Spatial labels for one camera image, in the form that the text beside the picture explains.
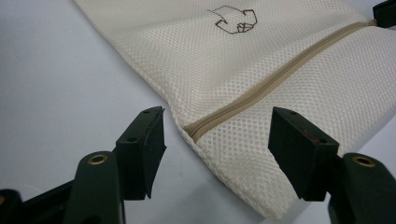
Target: recycling symbol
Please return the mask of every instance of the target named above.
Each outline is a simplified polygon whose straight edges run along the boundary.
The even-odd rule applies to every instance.
[[[221,18],[221,20],[216,22],[216,26],[231,35],[246,33],[253,29],[257,23],[253,9],[239,10],[235,7],[224,6],[209,11]]]

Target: metal rivet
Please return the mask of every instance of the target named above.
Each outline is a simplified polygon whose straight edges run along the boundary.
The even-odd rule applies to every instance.
[[[352,160],[354,162],[356,162],[357,164],[365,166],[365,167],[370,167],[370,168],[375,167],[375,162],[367,157],[356,156],[356,157],[353,157]]]
[[[105,161],[107,161],[107,155],[96,155],[96,156],[92,156],[90,157],[90,159],[88,160],[88,163],[90,165],[99,165],[104,163]]]
[[[2,195],[0,195],[0,205],[2,205],[5,200],[6,200],[6,198],[3,197]]]

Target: zipper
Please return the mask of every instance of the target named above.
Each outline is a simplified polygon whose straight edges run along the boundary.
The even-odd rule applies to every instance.
[[[291,59],[288,63],[277,69],[268,78],[256,84],[253,88],[245,92],[230,104],[195,121],[192,124],[185,126],[184,131],[186,131],[194,143],[196,143],[201,136],[209,132],[211,129],[215,128],[236,114],[246,110],[252,105],[255,105],[317,54],[347,35],[350,35],[367,25],[369,24],[363,22],[352,23],[332,33],[331,35],[326,36],[308,49],[305,49],[303,52]]]

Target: white mesh bag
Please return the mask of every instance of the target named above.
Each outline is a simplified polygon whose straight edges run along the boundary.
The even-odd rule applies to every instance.
[[[297,197],[267,149],[273,106],[357,150],[396,110],[396,33],[342,1],[76,0],[169,104],[211,171],[266,217]]]

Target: white table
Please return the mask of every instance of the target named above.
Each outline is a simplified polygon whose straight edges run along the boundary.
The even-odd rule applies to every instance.
[[[349,1],[369,16],[381,2]],[[166,108],[168,149],[152,200],[126,202],[127,223],[272,223],[211,174],[166,103],[74,2],[0,2],[0,189],[27,200],[73,179],[82,157],[112,150],[135,116],[156,105]],[[395,131],[393,118],[361,150],[394,175]],[[283,223],[330,223],[326,206],[300,202]]]

